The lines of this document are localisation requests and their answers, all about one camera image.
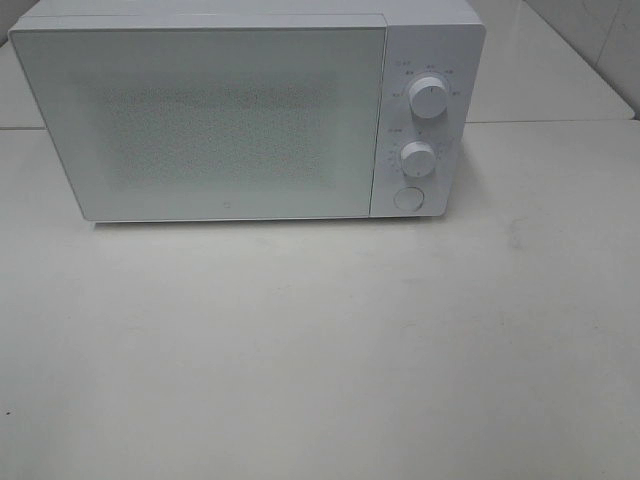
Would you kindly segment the white microwave knob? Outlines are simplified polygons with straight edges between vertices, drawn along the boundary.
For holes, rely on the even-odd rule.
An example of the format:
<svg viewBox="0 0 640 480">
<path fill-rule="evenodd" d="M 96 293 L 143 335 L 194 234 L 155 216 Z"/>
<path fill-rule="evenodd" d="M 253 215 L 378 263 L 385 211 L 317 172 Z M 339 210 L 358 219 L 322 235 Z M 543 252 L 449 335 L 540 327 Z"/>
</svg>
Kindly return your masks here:
<svg viewBox="0 0 640 480">
<path fill-rule="evenodd" d="M 408 89 L 412 113 L 421 119 L 432 119 L 447 109 L 449 88 L 446 81 L 435 75 L 417 78 Z"/>
<path fill-rule="evenodd" d="M 427 142 L 411 142 L 400 151 L 401 169 L 408 177 L 425 177 L 434 170 L 436 163 L 437 155 Z"/>
</svg>

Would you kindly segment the round white door button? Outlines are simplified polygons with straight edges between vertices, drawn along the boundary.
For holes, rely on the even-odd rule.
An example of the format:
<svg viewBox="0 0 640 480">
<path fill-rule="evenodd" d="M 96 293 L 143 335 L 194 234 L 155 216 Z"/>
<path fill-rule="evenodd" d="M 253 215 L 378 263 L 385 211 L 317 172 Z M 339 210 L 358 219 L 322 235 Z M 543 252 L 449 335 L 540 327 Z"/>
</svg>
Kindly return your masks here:
<svg viewBox="0 0 640 480">
<path fill-rule="evenodd" d="M 416 187 L 406 187 L 394 195 L 394 205 L 397 209 L 408 212 L 418 211 L 424 202 L 424 193 Z"/>
</svg>

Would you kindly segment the white microwave oven body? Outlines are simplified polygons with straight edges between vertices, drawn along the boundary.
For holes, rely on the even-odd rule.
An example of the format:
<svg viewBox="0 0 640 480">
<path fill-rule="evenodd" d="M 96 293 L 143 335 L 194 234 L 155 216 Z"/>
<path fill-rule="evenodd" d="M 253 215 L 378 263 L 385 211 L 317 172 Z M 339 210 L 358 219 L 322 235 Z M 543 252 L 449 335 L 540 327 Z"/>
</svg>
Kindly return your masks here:
<svg viewBox="0 0 640 480">
<path fill-rule="evenodd" d="M 8 37 L 28 83 L 12 40 L 16 32 L 338 28 L 381 28 L 385 32 L 368 213 L 362 217 L 192 221 L 443 214 L 486 35 L 480 18 L 464 1 L 40 1 L 17 20 Z M 416 117 L 408 98 L 410 85 L 426 75 L 443 78 L 449 88 L 447 109 L 432 119 Z M 406 176 L 400 165 L 401 149 L 415 141 L 429 143 L 437 155 L 434 170 L 422 178 Z M 394 195 L 406 187 L 423 191 L 424 202 L 418 211 L 402 211 L 394 205 Z"/>
</svg>

